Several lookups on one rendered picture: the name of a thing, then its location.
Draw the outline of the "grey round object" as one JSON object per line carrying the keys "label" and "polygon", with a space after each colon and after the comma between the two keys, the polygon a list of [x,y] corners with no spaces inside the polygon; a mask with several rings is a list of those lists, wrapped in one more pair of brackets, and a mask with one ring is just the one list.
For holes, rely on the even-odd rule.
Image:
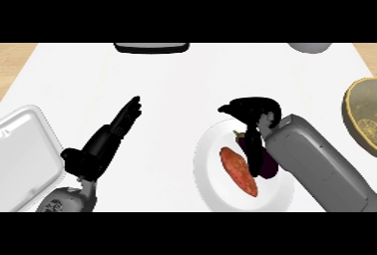
{"label": "grey round object", "polygon": [[330,43],[290,43],[289,46],[300,53],[320,54],[331,46]]}

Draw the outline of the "white rectangular tray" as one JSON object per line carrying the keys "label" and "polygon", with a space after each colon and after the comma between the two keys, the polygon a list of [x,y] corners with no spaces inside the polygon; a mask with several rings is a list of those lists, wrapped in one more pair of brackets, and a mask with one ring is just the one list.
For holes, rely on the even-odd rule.
{"label": "white rectangular tray", "polygon": [[62,146],[40,109],[0,119],[0,212],[25,211],[65,176]]}

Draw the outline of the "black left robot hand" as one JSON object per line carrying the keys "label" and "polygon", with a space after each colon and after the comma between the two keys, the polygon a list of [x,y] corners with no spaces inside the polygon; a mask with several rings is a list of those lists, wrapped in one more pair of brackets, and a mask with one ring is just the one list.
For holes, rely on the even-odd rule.
{"label": "black left robot hand", "polygon": [[142,114],[141,97],[133,97],[120,110],[113,122],[92,135],[82,149],[65,148],[61,156],[65,171],[87,181],[96,181],[107,171],[121,141]]}

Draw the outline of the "white placemat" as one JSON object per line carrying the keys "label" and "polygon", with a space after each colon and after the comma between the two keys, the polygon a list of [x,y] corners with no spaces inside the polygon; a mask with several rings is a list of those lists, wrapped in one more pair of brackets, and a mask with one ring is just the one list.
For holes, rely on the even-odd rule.
{"label": "white placemat", "polygon": [[308,119],[377,190],[377,157],[342,119],[352,83],[370,77],[355,47],[302,54],[287,44],[192,44],[169,55],[123,54],[110,44],[42,44],[0,102],[0,116],[37,106],[62,146],[80,147],[126,102],[144,114],[99,180],[101,211],[204,211],[192,175],[197,142],[241,97],[271,97]]}

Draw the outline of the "dark purple eggplant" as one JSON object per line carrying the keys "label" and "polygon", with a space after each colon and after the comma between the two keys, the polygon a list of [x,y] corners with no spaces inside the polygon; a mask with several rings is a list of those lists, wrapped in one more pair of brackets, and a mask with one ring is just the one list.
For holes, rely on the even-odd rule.
{"label": "dark purple eggplant", "polygon": [[[246,149],[246,138],[244,138],[244,132],[234,132],[235,134],[235,142],[243,150],[243,152],[247,152]],[[259,171],[259,176],[265,179],[271,179],[278,173],[278,163],[274,160],[272,156],[269,155],[266,149],[262,150],[262,167]]]}

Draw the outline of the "orange sweet potato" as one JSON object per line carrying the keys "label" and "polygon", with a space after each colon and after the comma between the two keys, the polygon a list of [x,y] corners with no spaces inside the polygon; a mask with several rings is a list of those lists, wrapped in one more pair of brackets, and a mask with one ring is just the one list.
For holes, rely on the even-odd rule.
{"label": "orange sweet potato", "polygon": [[253,176],[249,172],[249,166],[243,156],[234,152],[229,147],[219,151],[221,163],[223,169],[240,189],[253,197],[257,196],[257,186]]}

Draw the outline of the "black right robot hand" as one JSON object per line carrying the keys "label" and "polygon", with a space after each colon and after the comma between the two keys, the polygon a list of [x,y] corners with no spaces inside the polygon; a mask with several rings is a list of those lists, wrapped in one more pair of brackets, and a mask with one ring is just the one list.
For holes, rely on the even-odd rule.
{"label": "black right robot hand", "polygon": [[240,98],[223,105],[218,111],[231,115],[246,124],[246,157],[249,172],[253,177],[259,176],[263,165],[262,139],[281,121],[281,107],[271,98]]}

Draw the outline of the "white round plate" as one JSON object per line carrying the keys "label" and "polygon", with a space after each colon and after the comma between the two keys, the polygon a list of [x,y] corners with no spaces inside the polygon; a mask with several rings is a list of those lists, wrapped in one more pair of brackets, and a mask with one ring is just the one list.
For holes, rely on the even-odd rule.
{"label": "white round plate", "polygon": [[246,124],[229,119],[215,124],[197,144],[192,173],[201,199],[212,211],[286,211],[294,194],[294,179],[283,170],[271,179],[256,179],[257,196],[249,195],[232,181],[221,162],[221,149],[229,147],[244,156],[235,132]]}

